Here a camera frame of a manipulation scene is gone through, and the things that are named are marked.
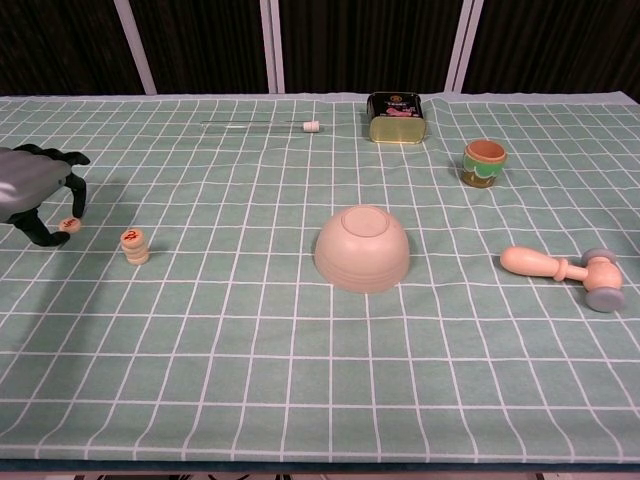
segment gray robot arm cover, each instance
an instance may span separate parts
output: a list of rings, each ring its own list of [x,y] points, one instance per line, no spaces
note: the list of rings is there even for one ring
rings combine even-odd
[[[86,184],[71,171],[74,165],[88,165],[79,152],[43,150],[35,145],[15,149],[0,147],[0,222],[22,230],[33,243],[60,245],[69,239],[65,232],[50,234],[38,218],[38,207],[60,187],[73,193],[73,216],[81,218],[86,203]]]

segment small cup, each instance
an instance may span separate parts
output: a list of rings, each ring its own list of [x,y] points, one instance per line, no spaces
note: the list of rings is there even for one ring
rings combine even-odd
[[[466,146],[461,179],[476,188],[493,185],[507,161],[502,145],[491,140],[475,140]]]

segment yellow tin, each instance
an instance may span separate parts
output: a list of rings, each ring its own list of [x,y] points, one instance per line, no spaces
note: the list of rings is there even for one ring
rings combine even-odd
[[[367,100],[369,138],[380,143],[420,143],[427,133],[420,97],[408,92],[375,92]]]

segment table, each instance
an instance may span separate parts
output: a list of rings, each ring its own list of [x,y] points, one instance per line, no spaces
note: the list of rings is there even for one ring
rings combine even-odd
[[[66,245],[0,226],[4,468],[638,468],[640,106],[425,95],[425,141],[387,145],[367,139],[364,99],[0,99],[2,146],[92,160],[74,168],[90,200]],[[250,118],[326,127],[201,124]],[[508,165],[474,189],[461,154],[483,137]],[[70,201],[59,190],[41,217],[57,225]],[[382,294],[313,264],[322,225],[360,203],[410,241],[409,274]],[[132,226],[150,241],[140,267],[119,249]],[[572,263],[611,249],[627,307],[504,271],[513,244]]]

